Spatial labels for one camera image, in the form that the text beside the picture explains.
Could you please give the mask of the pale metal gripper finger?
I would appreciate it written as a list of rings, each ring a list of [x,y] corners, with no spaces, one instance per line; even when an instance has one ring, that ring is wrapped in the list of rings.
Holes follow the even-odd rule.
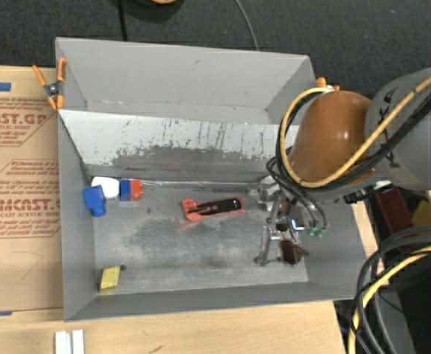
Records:
[[[280,232],[273,227],[265,226],[261,235],[261,246],[258,255],[254,258],[257,266],[266,266],[276,261],[279,251]]]
[[[258,190],[258,203],[269,214],[266,218],[267,223],[272,223],[277,217],[279,210],[280,189],[276,186],[260,187]]]

